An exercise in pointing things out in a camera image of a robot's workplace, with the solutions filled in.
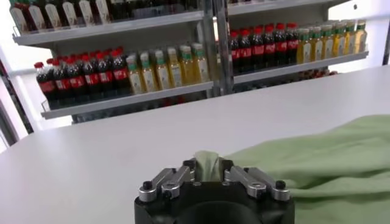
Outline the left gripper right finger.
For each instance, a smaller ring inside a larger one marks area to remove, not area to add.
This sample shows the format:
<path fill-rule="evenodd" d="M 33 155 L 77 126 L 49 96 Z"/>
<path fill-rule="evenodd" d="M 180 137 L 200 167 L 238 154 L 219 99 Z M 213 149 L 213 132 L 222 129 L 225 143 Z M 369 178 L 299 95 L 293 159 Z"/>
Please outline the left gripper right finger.
<path fill-rule="evenodd" d="M 290 191 L 283 180 L 274 180 L 256 167 L 235 166 L 232 160 L 221 160 L 221 175 L 225 182 L 239 182 L 248 196 L 259 199 L 268 194 L 277 201 L 289 201 Z"/>

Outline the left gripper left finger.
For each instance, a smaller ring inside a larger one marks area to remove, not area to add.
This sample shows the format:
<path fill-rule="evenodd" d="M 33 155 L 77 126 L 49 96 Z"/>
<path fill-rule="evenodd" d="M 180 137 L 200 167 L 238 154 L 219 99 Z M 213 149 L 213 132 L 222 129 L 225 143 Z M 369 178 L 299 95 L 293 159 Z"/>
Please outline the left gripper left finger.
<path fill-rule="evenodd" d="M 156 177 L 145 181 L 138 190 L 138 199 L 144 203 L 155 201 L 161 194 L 168 194 L 169 199 L 180 195 L 180 188 L 185 182 L 194 182 L 196 179 L 196 160 L 185 160 L 182 166 L 164 168 Z"/>

